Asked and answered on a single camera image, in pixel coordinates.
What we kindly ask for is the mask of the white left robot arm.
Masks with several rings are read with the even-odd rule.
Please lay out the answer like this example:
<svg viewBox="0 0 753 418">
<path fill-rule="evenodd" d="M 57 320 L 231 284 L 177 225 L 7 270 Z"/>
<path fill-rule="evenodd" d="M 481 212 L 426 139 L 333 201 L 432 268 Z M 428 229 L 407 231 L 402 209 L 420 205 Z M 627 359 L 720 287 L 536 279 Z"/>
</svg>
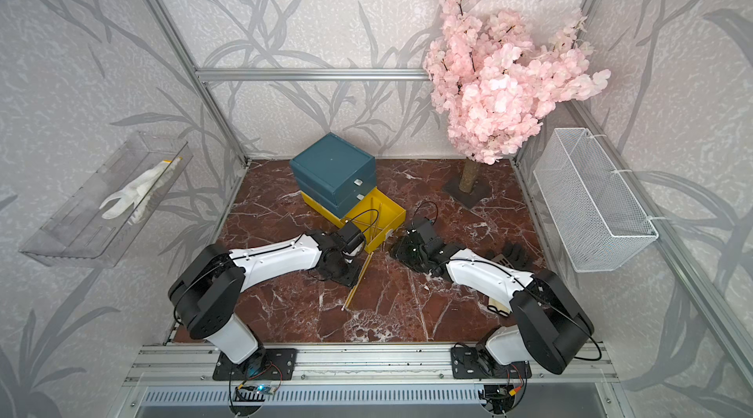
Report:
<svg viewBox="0 0 753 418">
<path fill-rule="evenodd" d="M 261 341 L 235 314 L 240 295 L 282 275 L 311 270 L 324 281 L 351 288 L 360 270 L 356 258 L 366 245 L 352 222 L 331 233 L 309 231 L 254 249 L 208 245 L 168 290 L 174 320 L 192 339 L 217 347 L 232 365 L 258 374 L 268 359 Z"/>
</svg>

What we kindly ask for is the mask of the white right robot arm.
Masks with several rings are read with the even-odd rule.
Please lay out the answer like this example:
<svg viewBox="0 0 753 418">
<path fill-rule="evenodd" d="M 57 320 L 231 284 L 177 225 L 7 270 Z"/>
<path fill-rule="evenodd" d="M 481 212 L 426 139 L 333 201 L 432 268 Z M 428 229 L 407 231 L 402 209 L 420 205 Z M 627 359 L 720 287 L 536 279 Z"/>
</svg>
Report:
<svg viewBox="0 0 753 418">
<path fill-rule="evenodd" d="M 464 245 L 447 244 L 427 218 L 412 223 L 389 254 L 414 272 L 484 294 L 503 306 L 497 314 L 514 319 L 514 326 L 491 331 L 475 347 L 451 349 L 460 356 L 456 378 L 526 380 L 531 377 L 531 363 L 560 375 L 593 340 L 591 320 L 564 282 L 548 269 L 521 271 Z"/>
</svg>

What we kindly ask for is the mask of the yellow pull-out drawer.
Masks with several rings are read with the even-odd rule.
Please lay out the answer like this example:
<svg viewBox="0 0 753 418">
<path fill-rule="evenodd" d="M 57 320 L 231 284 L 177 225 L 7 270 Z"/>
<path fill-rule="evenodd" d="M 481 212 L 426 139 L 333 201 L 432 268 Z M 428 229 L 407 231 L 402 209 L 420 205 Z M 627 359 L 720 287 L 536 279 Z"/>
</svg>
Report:
<svg viewBox="0 0 753 418">
<path fill-rule="evenodd" d="M 379 189 L 371 190 L 344 217 L 353 222 L 366 238 L 365 251 L 373 253 L 406 220 L 406 209 Z"/>
</svg>

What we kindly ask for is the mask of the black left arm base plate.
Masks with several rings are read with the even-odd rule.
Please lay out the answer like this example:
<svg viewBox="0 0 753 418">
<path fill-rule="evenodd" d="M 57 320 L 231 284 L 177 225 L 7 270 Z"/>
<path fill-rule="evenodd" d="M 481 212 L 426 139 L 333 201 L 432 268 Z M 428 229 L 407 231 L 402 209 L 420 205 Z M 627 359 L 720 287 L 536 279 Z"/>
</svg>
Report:
<svg viewBox="0 0 753 418">
<path fill-rule="evenodd" d="M 297 353 L 297 349 L 261 347 L 241 363 L 233 363 L 225 353 L 220 353 L 212 378 L 214 381 L 231 382 L 289 381 L 292 379 Z"/>
</svg>

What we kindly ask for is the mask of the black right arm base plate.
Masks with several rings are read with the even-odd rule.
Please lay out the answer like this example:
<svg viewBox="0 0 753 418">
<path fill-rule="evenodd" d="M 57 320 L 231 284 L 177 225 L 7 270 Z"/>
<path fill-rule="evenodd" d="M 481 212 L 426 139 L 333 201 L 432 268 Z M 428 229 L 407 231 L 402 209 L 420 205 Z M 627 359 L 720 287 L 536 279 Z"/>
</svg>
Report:
<svg viewBox="0 0 753 418">
<path fill-rule="evenodd" d="M 455 343 L 450 350 L 454 379 L 505 379 L 527 381 L 531 378 L 531 367 L 527 361 L 517 361 L 503 365 L 480 345 L 470 347 L 465 343 Z"/>
</svg>

